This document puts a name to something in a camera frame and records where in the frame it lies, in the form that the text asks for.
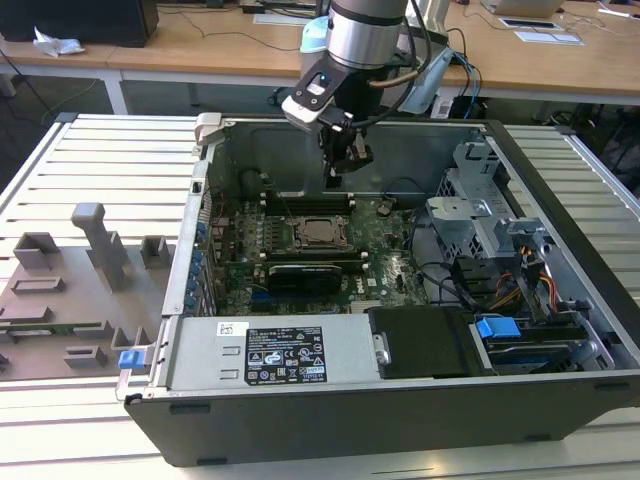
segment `blue cable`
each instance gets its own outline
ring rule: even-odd
[[[462,55],[460,55],[457,52],[455,53],[455,55],[458,58],[458,60],[460,60],[460,62],[464,65],[464,67],[466,68],[467,72],[469,72],[469,75],[473,80],[473,87],[471,89],[472,91],[471,102],[469,103],[469,108],[467,109],[467,112],[464,114],[464,118],[469,118],[469,115],[471,114],[471,109],[473,108],[473,104],[476,102],[478,93],[480,93],[478,88],[478,77],[476,75],[475,67],[472,67],[471,65],[469,65],[469,62],[467,62],[466,58],[464,58]]]

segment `warning label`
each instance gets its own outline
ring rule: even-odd
[[[247,330],[249,385],[326,382],[322,327]]]

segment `laptop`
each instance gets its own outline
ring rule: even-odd
[[[494,15],[517,17],[548,18],[553,15],[565,0],[482,0]]]

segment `desk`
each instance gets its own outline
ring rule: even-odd
[[[576,15],[595,16],[618,34],[638,35],[616,35],[581,22],[575,25],[575,31],[585,46],[525,43],[511,31],[491,28],[487,22],[501,24],[479,0],[472,0],[466,10],[452,4],[446,25],[465,32],[469,58],[484,77],[483,96],[640,105],[640,64],[631,61],[637,58],[640,45],[640,21],[598,14],[594,3],[567,2],[565,8]],[[635,7],[616,8],[640,12]],[[4,42],[0,46],[27,75],[104,81],[117,114],[128,113],[123,80],[292,86],[299,78],[299,52],[269,48],[238,34],[202,38],[189,20],[206,34],[243,32],[284,49],[295,49],[302,32],[295,26],[256,25],[253,16],[243,15],[240,10],[204,14],[185,10],[184,16],[167,10],[160,13],[158,29],[145,48],[88,45],[86,53],[55,59],[28,43]],[[565,14],[564,18],[556,15],[554,20],[568,25],[576,18]],[[452,45],[461,50],[459,35],[452,33],[451,37]],[[0,73],[12,73],[2,59]],[[450,68],[434,112],[448,115],[448,106],[464,83],[462,67]]]
[[[25,75],[96,78],[105,83],[113,112],[129,113],[121,82],[161,82],[232,85],[293,86],[300,76],[299,26],[257,25],[253,15],[230,12],[160,13],[160,21],[145,48],[85,45],[86,52],[53,58],[28,42],[0,42],[0,48]],[[243,35],[202,38],[189,19],[205,33],[242,32]],[[0,58],[0,74],[15,73]]]
[[[452,4],[445,23],[465,33],[469,59],[484,77],[484,97],[640,105],[640,64],[632,60],[638,58],[640,21],[598,14],[596,3],[565,2],[564,8],[577,16],[594,17],[594,22],[610,31],[580,21],[571,31],[582,38],[584,46],[525,43],[512,31],[491,28],[487,22],[506,27],[480,0],[472,0],[466,9]],[[614,8],[640,13],[637,7]],[[571,14],[555,14],[552,20],[571,26],[577,20]],[[460,35],[452,32],[450,36],[452,46],[462,51]],[[462,67],[449,68],[437,103],[450,105],[465,81]]]

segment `metal slotted table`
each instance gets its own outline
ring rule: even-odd
[[[194,118],[80,115],[56,123],[0,196],[0,285],[24,231],[86,245],[69,218],[78,202],[106,205],[125,244],[175,242],[193,163]],[[640,302],[640,206],[571,136],[508,127],[631,295]],[[510,185],[526,214],[532,208]],[[116,378],[0,383],[0,477],[282,479],[636,479],[640,409],[610,412],[562,442],[176,469],[115,399]]]

